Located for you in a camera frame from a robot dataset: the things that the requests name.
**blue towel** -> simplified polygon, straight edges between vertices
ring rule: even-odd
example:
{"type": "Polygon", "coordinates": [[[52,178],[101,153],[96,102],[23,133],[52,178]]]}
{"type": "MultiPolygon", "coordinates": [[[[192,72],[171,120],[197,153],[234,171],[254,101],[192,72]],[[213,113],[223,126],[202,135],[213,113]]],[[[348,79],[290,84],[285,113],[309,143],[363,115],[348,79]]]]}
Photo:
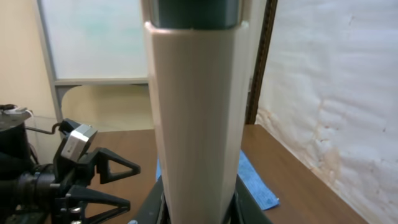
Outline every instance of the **blue towel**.
{"type": "MultiPolygon", "coordinates": [[[[156,180],[161,174],[160,163],[157,160],[156,180]]],[[[239,155],[238,175],[262,210],[273,208],[279,204],[278,198],[263,183],[242,150],[239,155]]]]}

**whiteboard frame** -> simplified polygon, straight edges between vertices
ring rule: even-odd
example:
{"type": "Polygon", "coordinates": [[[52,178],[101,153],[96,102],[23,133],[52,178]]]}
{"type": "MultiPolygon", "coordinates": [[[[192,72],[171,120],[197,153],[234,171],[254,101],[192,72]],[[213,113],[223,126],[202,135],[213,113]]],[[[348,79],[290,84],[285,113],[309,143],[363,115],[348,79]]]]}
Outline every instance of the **whiteboard frame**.
{"type": "Polygon", "coordinates": [[[32,0],[35,11],[35,20],[40,37],[45,68],[49,78],[50,91],[53,99],[55,116],[58,122],[63,119],[62,98],[73,87],[82,85],[147,85],[147,78],[57,78],[53,62],[49,35],[42,12],[42,0],[32,0]]]}

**wrinkled white plastic sheet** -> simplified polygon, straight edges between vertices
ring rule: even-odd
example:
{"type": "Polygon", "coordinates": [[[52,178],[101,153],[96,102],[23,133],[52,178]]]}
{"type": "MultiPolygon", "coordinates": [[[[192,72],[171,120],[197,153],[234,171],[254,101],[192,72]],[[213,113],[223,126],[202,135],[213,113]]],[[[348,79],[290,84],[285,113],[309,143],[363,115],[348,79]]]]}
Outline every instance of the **wrinkled white plastic sheet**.
{"type": "Polygon", "coordinates": [[[398,223],[398,1],[279,0],[256,122],[369,223],[398,223]]]}

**table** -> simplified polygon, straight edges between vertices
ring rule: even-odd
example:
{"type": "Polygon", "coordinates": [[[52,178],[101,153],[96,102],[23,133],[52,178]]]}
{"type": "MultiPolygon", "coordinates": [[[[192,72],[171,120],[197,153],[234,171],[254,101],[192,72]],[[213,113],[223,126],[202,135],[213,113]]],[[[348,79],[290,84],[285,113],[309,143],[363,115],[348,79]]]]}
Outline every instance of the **table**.
{"type": "MultiPolygon", "coordinates": [[[[156,144],[154,130],[98,133],[91,148],[106,147],[141,166],[141,173],[100,185],[94,177],[90,188],[131,201],[131,210],[106,223],[127,223],[155,184],[156,144]]],[[[274,223],[366,223],[326,184],[259,125],[244,128],[242,149],[280,205],[265,211],[274,223]]],[[[111,164],[113,172],[123,171],[111,164]]],[[[90,205],[88,215],[109,209],[90,205]]]]}

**white wall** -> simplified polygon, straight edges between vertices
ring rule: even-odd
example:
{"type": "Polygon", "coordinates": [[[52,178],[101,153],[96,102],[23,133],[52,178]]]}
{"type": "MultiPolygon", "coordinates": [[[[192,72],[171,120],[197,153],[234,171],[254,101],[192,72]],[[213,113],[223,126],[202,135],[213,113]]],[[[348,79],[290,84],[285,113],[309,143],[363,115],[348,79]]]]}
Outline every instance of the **white wall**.
{"type": "Polygon", "coordinates": [[[398,4],[279,0],[257,123],[369,223],[398,223],[398,4]]]}
{"type": "MultiPolygon", "coordinates": [[[[50,129],[56,123],[49,82],[31,0],[0,0],[0,104],[28,107],[28,126],[50,129]]],[[[100,131],[151,129],[149,94],[142,86],[80,86],[63,100],[64,117],[100,131]]],[[[58,134],[28,132],[39,161],[51,162],[58,134]]]]}

